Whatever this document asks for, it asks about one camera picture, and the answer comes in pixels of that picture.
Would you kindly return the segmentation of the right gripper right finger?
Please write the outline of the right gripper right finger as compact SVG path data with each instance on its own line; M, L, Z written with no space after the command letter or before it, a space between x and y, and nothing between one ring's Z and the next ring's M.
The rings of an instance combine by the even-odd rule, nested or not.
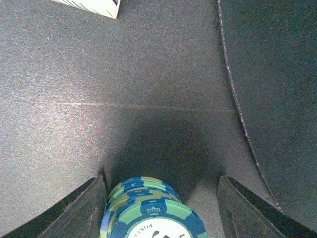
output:
M284 215L231 177L220 177L217 201L226 238L317 236L315 231Z

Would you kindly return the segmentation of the green poker chip stack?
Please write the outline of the green poker chip stack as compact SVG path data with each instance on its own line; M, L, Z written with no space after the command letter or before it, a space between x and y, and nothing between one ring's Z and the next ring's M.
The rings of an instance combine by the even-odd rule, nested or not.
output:
M167 183L134 177L109 193L100 225L102 238L206 238L201 218Z

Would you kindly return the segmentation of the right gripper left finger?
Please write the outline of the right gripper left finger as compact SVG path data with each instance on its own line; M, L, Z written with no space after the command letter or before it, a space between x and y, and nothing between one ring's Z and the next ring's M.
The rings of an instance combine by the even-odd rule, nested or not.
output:
M4 238L98 238L106 205L104 176L89 179Z

